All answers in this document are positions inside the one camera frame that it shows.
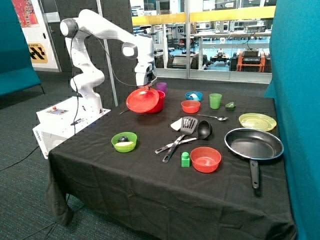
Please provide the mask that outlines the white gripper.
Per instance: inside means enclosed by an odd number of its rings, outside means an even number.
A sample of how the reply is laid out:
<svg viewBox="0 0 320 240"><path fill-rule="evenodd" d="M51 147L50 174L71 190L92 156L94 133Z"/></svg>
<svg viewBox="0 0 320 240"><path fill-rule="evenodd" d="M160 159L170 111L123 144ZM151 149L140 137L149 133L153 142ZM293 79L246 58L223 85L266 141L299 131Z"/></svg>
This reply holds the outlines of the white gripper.
<svg viewBox="0 0 320 240"><path fill-rule="evenodd" d="M146 91L150 90L151 86L154 86L157 81L156 67L153 62L138 62L134 68L135 80L138 87L145 87Z"/></svg>

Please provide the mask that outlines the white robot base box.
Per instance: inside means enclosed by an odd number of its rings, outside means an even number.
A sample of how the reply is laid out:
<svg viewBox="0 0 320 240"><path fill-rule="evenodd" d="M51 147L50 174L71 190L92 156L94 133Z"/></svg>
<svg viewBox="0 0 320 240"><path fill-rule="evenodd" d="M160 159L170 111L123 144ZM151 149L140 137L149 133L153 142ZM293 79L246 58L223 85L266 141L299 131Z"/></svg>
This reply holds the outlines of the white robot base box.
<svg viewBox="0 0 320 240"><path fill-rule="evenodd" d="M32 129L45 159L49 152L82 131L109 109L91 111L82 97L72 96L36 113L39 124Z"/></svg>

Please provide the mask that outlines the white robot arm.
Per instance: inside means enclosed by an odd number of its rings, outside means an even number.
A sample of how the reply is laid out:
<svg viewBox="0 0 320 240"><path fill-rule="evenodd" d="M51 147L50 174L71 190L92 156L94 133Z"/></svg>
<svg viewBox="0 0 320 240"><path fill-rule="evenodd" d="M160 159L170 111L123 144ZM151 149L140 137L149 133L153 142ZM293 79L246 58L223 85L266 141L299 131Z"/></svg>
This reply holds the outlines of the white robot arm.
<svg viewBox="0 0 320 240"><path fill-rule="evenodd" d="M85 38L89 36L102 40L119 40L122 42L122 54L127 59L137 60L134 71L138 89L127 97L128 109L136 113L145 113L157 105L160 96L152 87L157 77L151 36L133 35L89 9L83 9L78 17L62 20L60 31L65 37L71 64L82 71L71 79L70 84L84 99L87 111L102 111L101 97L94 91L94 87L105 80L104 73L90 60L85 46Z"/></svg>

